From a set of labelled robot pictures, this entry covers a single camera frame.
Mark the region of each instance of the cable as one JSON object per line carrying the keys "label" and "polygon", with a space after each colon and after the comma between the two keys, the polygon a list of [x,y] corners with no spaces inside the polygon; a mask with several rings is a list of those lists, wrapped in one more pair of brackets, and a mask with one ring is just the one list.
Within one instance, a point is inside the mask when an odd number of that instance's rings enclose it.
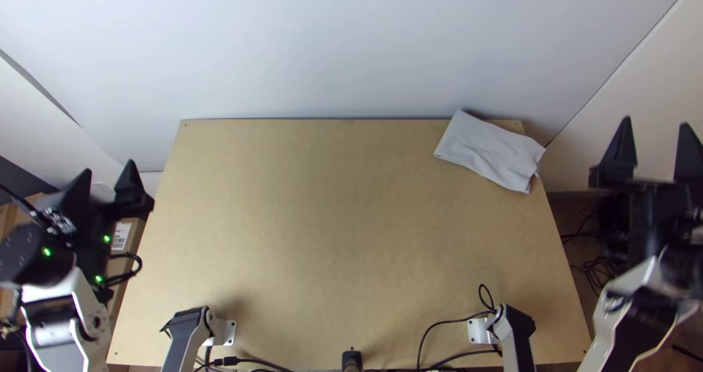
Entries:
{"label": "cable", "polygon": [[583,221],[583,222],[581,223],[581,225],[579,226],[579,229],[576,230],[576,233],[571,234],[571,235],[566,235],[566,236],[568,236],[568,238],[567,238],[566,240],[564,240],[564,241],[562,242],[562,244],[565,245],[566,243],[569,243],[571,240],[575,239],[576,237],[581,236],[581,230],[584,228],[584,226],[586,225],[586,223],[588,222],[588,220],[590,220],[591,217],[595,216],[595,214],[596,214],[597,212],[599,212],[599,211],[600,211],[600,209],[597,209],[597,210],[595,210],[594,212],[589,213],[589,214],[586,216],[586,218],[584,218],[584,221]]}
{"label": "cable", "polygon": [[416,368],[416,369],[420,369],[420,354],[421,354],[422,351],[423,351],[423,343],[425,343],[425,338],[427,338],[427,334],[430,332],[430,330],[432,330],[432,328],[434,328],[434,327],[436,327],[436,326],[438,326],[438,325],[442,325],[442,324],[452,324],[452,323],[457,323],[457,322],[468,321],[468,320],[470,320],[470,319],[475,319],[475,318],[477,318],[477,317],[485,316],[486,314],[491,314],[491,311],[486,310],[486,311],[482,311],[482,312],[479,312],[479,313],[476,313],[476,314],[472,314],[471,316],[465,317],[465,318],[463,318],[463,319],[438,321],[438,322],[432,324],[432,325],[425,331],[425,334],[423,335],[423,338],[422,338],[422,340],[420,341],[420,347],[417,348],[417,366],[416,366],[415,368]]}
{"label": "cable", "polygon": [[278,365],[274,364],[273,362],[269,362],[266,360],[256,360],[253,358],[224,357],[222,359],[222,361],[223,361],[222,365],[224,365],[224,366],[237,365],[240,362],[251,362],[252,364],[264,365],[269,368],[276,369],[280,372],[293,372],[290,369],[278,366]]}
{"label": "cable", "polygon": [[205,348],[204,364],[210,364],[210,353],[212,353],[212,346],[208,346]]}
{"label": "cable", "polygon": [[136,276],[137,273],[139,273],[141,271],[142,261],[138,255],[132,254],[132,253],[122,253],[122,254],[110,255],[110,259],[116,259],[116,258],[129,258],[129,259],[134,260],[134,262],[137,263],[137,269],[130,270],[127,273],[122,273],[121,275],[113,276],[111,278],[106,278],[103,281],[105,287],[116,286],[117,284],[124,283],[125,281]]}
{"label": "cable", "polygon": [[474,350],[474,351],[467,351],[466,353],[455,354],[452,357],[446,358],[446,359],[439,361],[439,362],[435,362],[429,369],[439,368],[442,365],[446,364],[447,362],[456,360],[457,358],[467,357],[467,356],[475,355],[475,354],[485,354],[485,353],[496,353],[496,351],[495,350]]}
{"label": "cable", "polygon": [[592,261],[585,261],[583,267],[577,267],[576,265],[569,265],[569,267],[578,270],[586,276],[588,285],[591,287],[591,291],[593,291],[596,297],[600,296],[600,290],[602,290],[610,280],[613,280],[620,274],[617,268],[604,257],[598,257]]}
{"label": "cable", "polygon": [[672,349],[674,351],[678,351],[681,354],[687,355],[698,362],[703,362],[703,357],[701,357],[697,354],[691,353],[690,351],[688,351],[687,349],[684,349],[683,347],[681,347],[679,345],[672,345]]}
{"label": "cable", "polygon": [[[204,365],[204,364],[205,364],[205,363],[204,363],[202,360],[200,360],[199,358],[196,358],[196,362],[198,363],[198,365]],[[205,367],[205,368],[207,368],[208,371],[225,372],[225,371],[223,371],[223,370],[221,370],[221,369],[213,368],[212,366]]]}
{"label": "cable", "polygon": [[37,211],[37,208],[34,207],[31,203],[29,203],[25,198],[19,196],[18,194],[14,193],[11,189],[8,187],[4,186],[3,184],[0,184],[0,190],[5,192],[7,195],[10,196],[10,199],[12,199],[12,202],[19,206],[25,213],[29,215],[34,221],[37,223],[41,224],[44,226],[44,228],[52,228],[56,233],[56,235],[61,236],[62,232],[53,224],[49,219],[44,217],[44,215],[40,214]]}
{"label": "cable", "polygon": [[24,335],[20,335],[18,332],[15,332],[15,334],[18,336],[20,339],[20,343],[22,343],[22,346],[24,347],[24,355],[27,360],[27,372],[33,372],[34,371],[34,355],[31,353],[31,350],[29,350],[29,346],[27,345],[27,340],[24,337]]}
{"label": "cable", "polygon": [[[488,303],[486,303],[485,300],[483,300],[483,293],[481,292],[482,289],[485,289],[486,293],[488,294],[488,299],[491,301],[490,306],[488,305]],[[493,303],[493,296],[491,295],[491,292],[488,290],[488,287],[486,287],[486,285],[483,283],[478,285],[478,298],[481,300],[481,303],[483,303],[483,306],[485,306],[486,309],[490,310],[493,313],[496,313],[496,304]]]}

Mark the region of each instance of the gray towel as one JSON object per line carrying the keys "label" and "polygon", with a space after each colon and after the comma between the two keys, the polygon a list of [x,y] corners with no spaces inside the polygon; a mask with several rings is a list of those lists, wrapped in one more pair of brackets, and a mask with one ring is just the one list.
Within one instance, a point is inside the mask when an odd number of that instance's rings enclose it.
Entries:
{"label": "gray towel", "polygon": [[452,117],[434,156],[466,166],[509,190],[529,193],[544,147],[463,111]]}

